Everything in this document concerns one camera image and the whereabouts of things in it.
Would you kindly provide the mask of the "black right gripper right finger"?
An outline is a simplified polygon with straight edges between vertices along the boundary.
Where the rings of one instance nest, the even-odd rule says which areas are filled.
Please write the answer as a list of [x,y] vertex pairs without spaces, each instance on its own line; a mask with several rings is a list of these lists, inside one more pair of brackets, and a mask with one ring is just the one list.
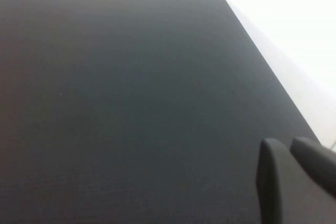
[[335,197],[335,152],[306,137],[295,137],[290,152],[312,180]]

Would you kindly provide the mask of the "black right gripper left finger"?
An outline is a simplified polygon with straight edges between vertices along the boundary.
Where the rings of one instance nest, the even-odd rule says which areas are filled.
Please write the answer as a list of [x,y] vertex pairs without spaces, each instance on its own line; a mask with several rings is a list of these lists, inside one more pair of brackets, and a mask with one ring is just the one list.
[[277,139],[260,144],[256,187],[262,223],[335,223],[335,197]]

